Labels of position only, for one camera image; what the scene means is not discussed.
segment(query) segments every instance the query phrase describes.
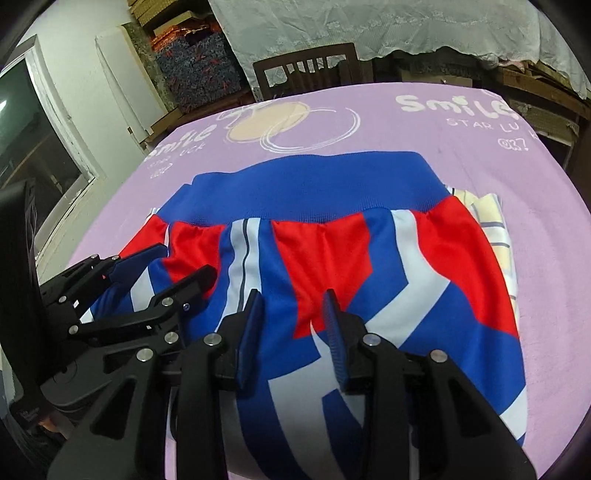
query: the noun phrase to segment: beige circle print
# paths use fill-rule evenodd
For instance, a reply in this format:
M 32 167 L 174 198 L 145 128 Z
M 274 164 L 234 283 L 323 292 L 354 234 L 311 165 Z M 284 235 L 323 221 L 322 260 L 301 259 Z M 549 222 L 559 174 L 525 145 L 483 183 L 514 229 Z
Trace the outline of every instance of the beige circle print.
M 259 141 L 268 134 L 271 138 L 302 123 L 310 107 L 301 102 L 275 103 L 261 109 L 253 109 L 252 115 L 238 122 L 228 132 L 233 142 Z

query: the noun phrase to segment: glass pane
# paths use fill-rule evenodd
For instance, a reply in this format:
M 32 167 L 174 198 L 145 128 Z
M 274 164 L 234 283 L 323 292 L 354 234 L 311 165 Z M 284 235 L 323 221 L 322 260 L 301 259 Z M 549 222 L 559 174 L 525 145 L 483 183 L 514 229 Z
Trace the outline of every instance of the glass pane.
M 0 188 L 35 178 L 39 229 L 79 176 L 19 62 L 0 78 Z

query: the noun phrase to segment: red fabric panel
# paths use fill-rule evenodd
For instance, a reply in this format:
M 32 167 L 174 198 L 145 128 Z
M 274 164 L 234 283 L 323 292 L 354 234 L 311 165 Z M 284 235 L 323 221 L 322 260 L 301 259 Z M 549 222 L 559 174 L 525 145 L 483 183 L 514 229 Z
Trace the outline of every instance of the red fabric panel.
M 482 228 L 460 200 L 450 196 L 427 213 L 413 214 L 425 259 L 464 292 L 476 319 L 519 337 L 496 256 Z
M 219 244 L 224 228 L 225 225 L 195 226 L 175 222 L 169 233 L 169 255 L 162 260 L 170 280 L 178 282 L 207 264 L 219 273 Z M 215 286 L 204 297 L 208 298 L 214 290 Z
M 272 222 L 275 241 L 294 287 L 294 338 L 324 330 L 322 297 L 334 289 L 345 310 L 371 275 L 369 230 L 358 213 L 329 223 Z
M 152 215 L 146 224 L 121 251 L 121 258 L 130 257 L 148 247 L 164 243 L 164 235 L 168 225 L 157 215 Z

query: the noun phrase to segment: plaid fabric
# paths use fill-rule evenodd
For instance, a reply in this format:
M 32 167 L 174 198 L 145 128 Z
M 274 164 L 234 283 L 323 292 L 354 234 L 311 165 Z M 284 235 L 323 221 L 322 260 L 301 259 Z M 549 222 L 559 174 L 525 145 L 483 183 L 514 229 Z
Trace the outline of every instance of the plaid fabric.
M 457 197 L 469 210 L 472 216 L 480 224 L 486 238 L 491 244 L 495 253 L 496 260 L 503 272 L 503 278 L 507 285 L 513 314 L 515 315 L 515 324 L 519 329 L 519 306 L 517 305 L 517 274 L 515 273 L 515 262 L 513 260 L 513 250 L 511 239 L 507 231 L 505 217 L 501 210 L 501 201 L 494 193 L 484 195 L 478 198 L 473 193 L 465 190 L 447 188 L 448 191 Z

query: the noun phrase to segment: white stripe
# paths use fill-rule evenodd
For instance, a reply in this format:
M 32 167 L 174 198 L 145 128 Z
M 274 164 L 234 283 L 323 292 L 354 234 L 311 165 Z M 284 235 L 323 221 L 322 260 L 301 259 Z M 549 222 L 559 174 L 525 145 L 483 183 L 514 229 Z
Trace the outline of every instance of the white stripe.
M 226 295 L 226 306 L 223 309 L 222 318 L 226 315 L 236 313 L 238 311 L 238 302 L 240 299 L 240 286 L 242 285 L 242 262 L 246 255 L 246 241 L 242 233 L 242 224 L 244 220 L 236 220 L 232 222 L 230 230 L 230 242 L 234 249 L 234 260 L 228 268 L 228 276 L 230 283 L 228 284 L 228 293 Z
M 170 225 L 166 227 L 166 231 L 164 232 L 164 245 L 168 246 L 170 241 Z
M 269 390 L 281 430 L 303 472 L 312 480 L 344 480 L 330 446 L 322 406 L 322 398 L 339 390 L 339 384 L 330 348 L 320 340 L 312 325 L 310 328 L 320 358 L 283 377 L 269 380 Z M 355 416 L 362 417 L 361 412 L 356 412 Z
M 220 323 L 226 315 L 236 313 L 240 308 L 243 273 L 246 274 L 242 298 L 243 303 L 246 303 L 248 294 L 253 288 L 262 291 L 258 246 L 258 231 L 260 224 L 260 218 L 249 218 L 246 221 L 245 238 L 243 231 L 244 220 L 236 220 L 235 222 L 232 222 L 230 242 L 234 249 L 234 260 L 228 268 L 230 282 L 228 285 L 226 306 L 223 309 L 222 317 L 220 318 L 216 330 L 219 328 Z
M 246 281 L 244 284 L 244 302 L 253 288 L 262 293 L 261 270 L 259 269 L 258 231 L 261 224 L 260 218 L 249 218 L 246 224 L 246 236 L 248 237 L 248 256 L 245 263 Z
M 236 394 L 220 390 L 219 399 L 228 470 L 245 478 L 267 480 L 244 441 L 238 406 L 236 405 Z
M 80 317 L 80 321 L 82 323 L 90 323 L 90 322 L 94 322 L 95 321 L 95 318 L 92 316 L 92 312 L 90 311 L 90 309 L 86 310 L 82 314 L 82 317 Z
M 148 308 L 150 300 L 154 296 L 154 289 L 152 288 L 152 282 L 150 282 L 150 273 L 147 267 L 139 276 L 134 286 L 131 287 L 129 294 L 131 295 L 131 304 L 134 306 L 134 312 Z
M 527 392 L 524 389 L 511 406 L 501 414 L 501 420 L 517 440 L 525 434 L 527 427 Z
M 393 210 L 392 218 L 408 285 L 365 326 L 400 347 L 437 303 L 449 280 L 433 270 L 421 253 L 414 215 Z

